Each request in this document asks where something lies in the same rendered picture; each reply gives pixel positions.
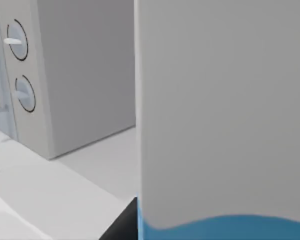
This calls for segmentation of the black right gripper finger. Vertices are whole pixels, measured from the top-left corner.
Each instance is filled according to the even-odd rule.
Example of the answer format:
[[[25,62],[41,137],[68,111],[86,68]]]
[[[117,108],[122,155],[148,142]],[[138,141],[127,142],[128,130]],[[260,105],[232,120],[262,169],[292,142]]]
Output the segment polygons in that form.
[[[138,240],[137,203],[134,197],[99,240]]]

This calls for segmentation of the white and blue bottle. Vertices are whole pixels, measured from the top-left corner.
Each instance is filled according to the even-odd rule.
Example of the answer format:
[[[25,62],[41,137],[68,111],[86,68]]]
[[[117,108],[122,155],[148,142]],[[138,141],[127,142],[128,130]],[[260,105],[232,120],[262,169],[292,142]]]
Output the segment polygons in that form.
[[[134,0],[138,240],[300,240],[300,0]]]

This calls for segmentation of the pale microwave oven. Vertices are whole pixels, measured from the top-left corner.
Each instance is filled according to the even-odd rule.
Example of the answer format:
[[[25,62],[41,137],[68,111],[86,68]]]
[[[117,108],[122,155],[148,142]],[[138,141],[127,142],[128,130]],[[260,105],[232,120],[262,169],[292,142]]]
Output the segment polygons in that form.
[[[24,61],[4,43],[7,25],[22,24]],[[0,70],[12,134],[54,159],[133,127],[134,0],[0,0]],[[32,84],[36,107],[14,96],[15,79]]]

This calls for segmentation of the pale blue round knob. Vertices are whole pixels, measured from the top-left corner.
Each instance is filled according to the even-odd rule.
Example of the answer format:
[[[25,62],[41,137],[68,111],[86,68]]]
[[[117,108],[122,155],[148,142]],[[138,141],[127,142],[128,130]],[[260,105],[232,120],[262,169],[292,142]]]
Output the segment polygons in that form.
[[[29,43],[26,31],[20,21],[14,19],[6,27],[6,38],[3,42],[10,47],[14,57],[24,61],[29,53]]]
[[[37,103],[35,91],[25,75],[21,75],[15,79],[13,96],[17,98],[26,112],[32,113],[35,110]]]

